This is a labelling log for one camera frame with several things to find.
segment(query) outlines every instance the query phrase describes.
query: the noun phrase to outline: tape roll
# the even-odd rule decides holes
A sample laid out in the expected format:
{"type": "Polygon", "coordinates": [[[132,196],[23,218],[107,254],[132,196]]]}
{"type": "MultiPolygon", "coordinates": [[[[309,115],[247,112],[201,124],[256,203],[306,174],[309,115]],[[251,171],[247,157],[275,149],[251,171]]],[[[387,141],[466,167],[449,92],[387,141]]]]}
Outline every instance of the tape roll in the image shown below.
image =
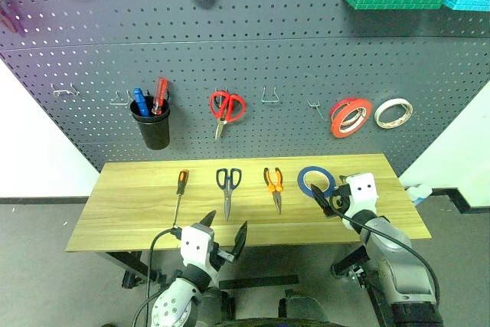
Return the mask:
{"type": "Polygon", "coordinates": [[[299,189],[301,189],[301,191],[306,195],[308,195],[309,197],[313,198],[312,190],[305,183],[305,175],[308,174],[309,172],[319,172],[320,174],[323,174],[325,176],[325,179],[327,180],[328,183],[328,187],[323,191],[323,194],[325,195],[325,197],[330,197],[335,189],[335,179],[332,174],[327,172],[324,168],[319,168],[318,166],[308,166],[299,172],[298,174],[299,189]]]}
{"type": "Polygon", "coordinates": [[[376,120],[376,124],[378,124],[381,128],[391,129],[406,123],[407,120],[410,119],[412,114],[413,114],[413,106],[411,103],[409,103],[405,99],[392,99],[382,103],[380,107],[376,109],[376,112],[374,113],[374,120],[376,120]],[[380,121],[381,114],[385,110],[396,105],[402,106],[405,109],[405,114],[403,114],[400,118],[394,120],[393,122],[387,122],[387,123],[381,122],[380,121]]]}
{"type": "MultiPolygon", "coordinates": [[[[358,99],[357,97],[348,97],[346,99],[343,99],[343,100],[340,100],[339,102],[337,102],[330,109],[330,119],[333,120],[335,118],[335,115],[337,113],[337,110],[339,110],[341,107],[343,107],[345,105],[348,105],[349,103],[352,103],[352,102],[354,102],[357,99],[358,99]]],[[[344,122],[342,122],[342,125],[341,126],[349,126],[349,125],[351,125],[353,122],[355,122],[358,119],[358,117],[360,115],[361,115],[361,111],[358,110],[357,113],[353,117],[351,117],[350,119],[347,119],[344,122]]]]}
{"type": "Polygon", "coordinates": [[[356,99],[347,104],[338,112],[332,120],[330,131],[337,138],[344,138],[357,132],[369,119],[373,110],[373,104],[366,99],[356,99]],[[358,110],[359,117],[348,126],[345,125],[347,117],[358,110]]]}

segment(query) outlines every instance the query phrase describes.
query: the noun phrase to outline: black pen holder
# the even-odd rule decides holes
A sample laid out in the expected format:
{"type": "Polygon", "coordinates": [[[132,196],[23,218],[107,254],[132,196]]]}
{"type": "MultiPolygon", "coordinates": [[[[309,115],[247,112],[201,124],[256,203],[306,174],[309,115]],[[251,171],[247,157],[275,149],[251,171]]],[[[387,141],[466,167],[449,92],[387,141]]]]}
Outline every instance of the black pen holder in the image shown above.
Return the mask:
{"type": "MultiPolygon", "coordinates": [[[[152,114],[153,96],[145,96],[146,107],[152,114]]],[[[139,131],[145,141],[146,147],[149,149],[164,149],[170,143],[170,132],[168,127],[168,116],[170,109],[168,101],[163,103],[162,114],[152,116],[141,116],[136,101],[129,105],[132,117],[138,123],[139,131]]]]}

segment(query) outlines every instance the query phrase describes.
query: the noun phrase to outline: white wall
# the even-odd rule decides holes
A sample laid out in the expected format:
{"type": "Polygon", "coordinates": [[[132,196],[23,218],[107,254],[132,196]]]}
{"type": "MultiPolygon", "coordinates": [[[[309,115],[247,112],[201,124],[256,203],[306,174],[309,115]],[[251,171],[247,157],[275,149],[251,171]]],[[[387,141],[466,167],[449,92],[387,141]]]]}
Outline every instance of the white wall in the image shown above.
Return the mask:
{"type": "Polygon", "coordinates": [[[458,188],[472,207],[490,205],[490,83],[400,176],[403,185],[458,188]]]}
{"type": "Polygon", "coordinates": [[[0,81],[0,198],[90,195],[96,169],[1,61],[0,81]]]}

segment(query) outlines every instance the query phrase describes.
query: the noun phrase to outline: wooden tabletop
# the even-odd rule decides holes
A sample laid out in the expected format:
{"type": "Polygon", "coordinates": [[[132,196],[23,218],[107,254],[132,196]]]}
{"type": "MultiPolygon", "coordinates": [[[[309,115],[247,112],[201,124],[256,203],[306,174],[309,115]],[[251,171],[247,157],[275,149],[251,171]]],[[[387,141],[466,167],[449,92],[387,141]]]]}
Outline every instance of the wooden tabletop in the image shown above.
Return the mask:
{"type": "MultiPolygon", "coordinates": [[[[345,243],[358,241],[338,218],[325,218],[316,202],[297,185],[306,166],[320,166],[339,175],[372,172],[379,199],[377,214],[385,215],[410,238],[430,238],[422,219],[382,154],[296,156],[254,159],[215,159],[105,164],[92,195],[73,231],[67,251],[149,249],[153,237],[172,226],[178,173],[189,179],[182,196],[177,225],[199,222],[217,210],[213,229],[220,245],[233,245],[240,225],[248,221],[247,245],[345,243]],[[283,211],[279,215],[263,181],[263,168],[283,173],[283,211]],[[216,184],[216,170],[240,168],[240,186],[233,191],[230,219],[224,220],[224,196],[216,184]]],[[[155,249],[178,247],[178,240],[162,237],[155,249]]]]}

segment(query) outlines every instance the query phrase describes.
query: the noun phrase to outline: black scissors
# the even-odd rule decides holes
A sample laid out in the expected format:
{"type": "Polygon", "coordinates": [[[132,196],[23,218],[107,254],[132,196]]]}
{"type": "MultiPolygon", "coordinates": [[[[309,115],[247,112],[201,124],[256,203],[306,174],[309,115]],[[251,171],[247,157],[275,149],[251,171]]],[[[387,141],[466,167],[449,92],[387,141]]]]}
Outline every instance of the black scissors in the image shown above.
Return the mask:
{"type": "Polygon", "coordinates": [[[242,171],[239,168],[232,168],[228,175],[227,168],[219,168],[216,171],[216,183],[217,186],[223,190],[224,193],[224,218],[228,221],[231,208],[231,192],[240,185],[242,181],[242,171]],[[220,173],[224,173],[224,180],[220,181],[220,173]]]}

